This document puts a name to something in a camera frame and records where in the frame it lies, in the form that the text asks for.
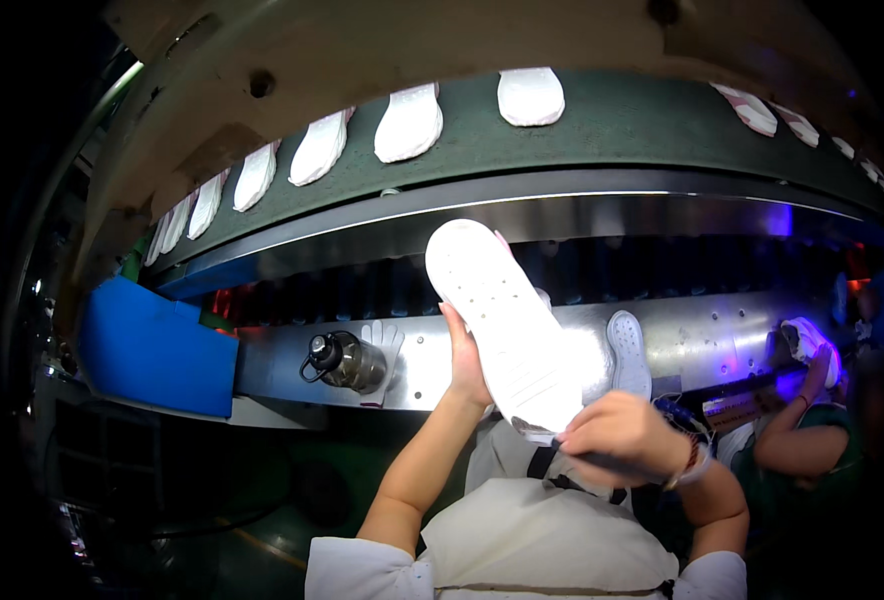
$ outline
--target bracelet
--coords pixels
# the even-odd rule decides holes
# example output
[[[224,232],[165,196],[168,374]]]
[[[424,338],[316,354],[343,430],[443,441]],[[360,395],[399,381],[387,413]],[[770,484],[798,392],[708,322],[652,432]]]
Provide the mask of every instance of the bracelet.
[[[700,449],[703,444],[699,443],[699,440],[695,435],[689,433],[686,434],[688,437],[689,450],[688,450],[688,462],[685,464],[685,468],[683,468],[680,472],[676,473],[668,482],[664,485],[665,490],[674,490],[680,483],[691,483],[699,479],[702,474],[708,469],[708,457],[709,457],[709,448],[706,446],[705,448],[705,456],[706,459],[699,465],[699,472],[696,473],[695,467],[696,463],[699,462],[699,454]]]

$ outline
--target stainless steel panel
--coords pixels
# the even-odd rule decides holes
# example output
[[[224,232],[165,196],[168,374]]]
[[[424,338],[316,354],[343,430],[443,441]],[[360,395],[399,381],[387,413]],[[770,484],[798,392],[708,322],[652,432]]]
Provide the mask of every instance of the stainless steel panel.
[[[161,272],[173,300],[294,273],[420,254],[469,218],[509,242],[607,235],[807,236],[884,246],[864,211],[790,186],[643,169],[523,173],[445,183],[332,208],[253,233]]]
[[[749,377],[753,364],[767,360],[770,332],[782,319],[805,316],[825,324],[825,300],[786,292],[752,292],[556,306],[553,314],[578,348],[570,366],[582,384],[583,403],[609,390],[614,358],[605,326],[617,310],[639,319],[652,378],[679,376],[682,390],[706,388]],[[384,408],[432,410],[452,378],[449,332],[442,317],[387,318],[405,335]],[[284,327],[248,327],[238,331],[235,390],[296,402],[359,406],[321,382],[298,376],[309,341],[319,332],[344,329],[359,334],[368,321]],[[824,329],[833,342],[840,332]]]

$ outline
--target green shirt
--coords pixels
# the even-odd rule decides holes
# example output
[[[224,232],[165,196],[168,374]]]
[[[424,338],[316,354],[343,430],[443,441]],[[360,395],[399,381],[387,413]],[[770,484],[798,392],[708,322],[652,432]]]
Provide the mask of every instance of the green shirt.
[[[753,527],[768,528],[779,522],[804,518],[820,509],[839,503],[853,494],[865,463],[862,445],[855,434],[849,414],[831,404],[817,404],[802,416],[798,428],[838,426],[849,434],[849,442],[835,467],[808,486],[799,478],[760,468],[755,462],[755,444],[739,452],[744,456],[733,461],[734,473],[745,492]]]

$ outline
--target wire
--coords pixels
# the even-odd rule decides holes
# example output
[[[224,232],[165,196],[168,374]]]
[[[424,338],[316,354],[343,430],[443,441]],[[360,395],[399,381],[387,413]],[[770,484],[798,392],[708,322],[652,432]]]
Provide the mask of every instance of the wire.
[[[678,401],[682,398],[681,391],[666,391],[665,393],[652,398],[652,405],[665,417],[670,425],[682,431],[683,433],[691,433],[686,426],[705,436],[705,443],[711,448],[716,439],[716,431],[708,429],[696,418],[692,411],[679,406]]]

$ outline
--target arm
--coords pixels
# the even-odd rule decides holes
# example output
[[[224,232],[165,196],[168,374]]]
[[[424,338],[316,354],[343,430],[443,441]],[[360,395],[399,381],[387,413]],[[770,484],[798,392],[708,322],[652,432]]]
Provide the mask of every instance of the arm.
[[[567,454],[604,452],[666,476],[682,473],[691,452],[689,439],[670,427],[652,404],[624,391],[610,391],[586,407],[558,438],[562,442],[561,450]],[[589,481],[612,487],[623,487],[627,483],[587,462],[574,462],[579,473]],[[745,552],[746,497],[727,468],[712,460],[698,481],[679,486],[677,490],[686,518],[695,526],[693,561],[721,550],[739,555]]]
[[[825,385],[832,350],[820,347],[808,367],[799,394],[765,426],[753,454],[759,467],[793,477],[818,477],[839,462],[849,434],[842,427],[817,425],[796,429]]]
[[[452,348],[452,381],[438,406],[403,448],[378,486],[357,538],[395,546],[415,557],[422,518],[438,498],[485,407],[479,350],[452,306],[442,304]]]

